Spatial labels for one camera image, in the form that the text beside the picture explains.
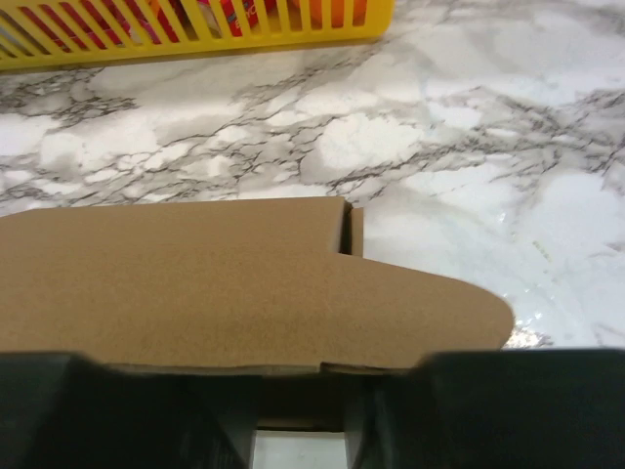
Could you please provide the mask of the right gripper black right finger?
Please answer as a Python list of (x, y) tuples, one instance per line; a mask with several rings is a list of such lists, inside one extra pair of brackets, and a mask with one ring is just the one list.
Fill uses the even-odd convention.
[(620, 468), (624, 354), (442, 353), (355, 383), (352, 468)]

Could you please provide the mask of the brown cardboard box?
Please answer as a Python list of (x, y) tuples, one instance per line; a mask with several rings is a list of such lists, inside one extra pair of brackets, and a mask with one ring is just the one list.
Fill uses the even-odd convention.
[(34, 209), (1, 220), (1, 348), (265, 378), (265, 429), (339, 431), (340, 378), (499, 350), (500, 297), (368, 260), (339, 196)]

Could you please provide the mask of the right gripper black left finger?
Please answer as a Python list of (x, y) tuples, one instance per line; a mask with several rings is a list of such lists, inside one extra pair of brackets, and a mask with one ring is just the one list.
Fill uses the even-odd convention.
[(57, 353), (1, 356), (4, 468), (248, 468), (250, 377), (132, 373)]

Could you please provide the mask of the yellow plastic shopping basket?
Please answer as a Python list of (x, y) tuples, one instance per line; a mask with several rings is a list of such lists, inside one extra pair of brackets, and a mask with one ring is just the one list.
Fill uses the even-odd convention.
[(361, 42), (392, 1), (4, 1), (4, 71)]

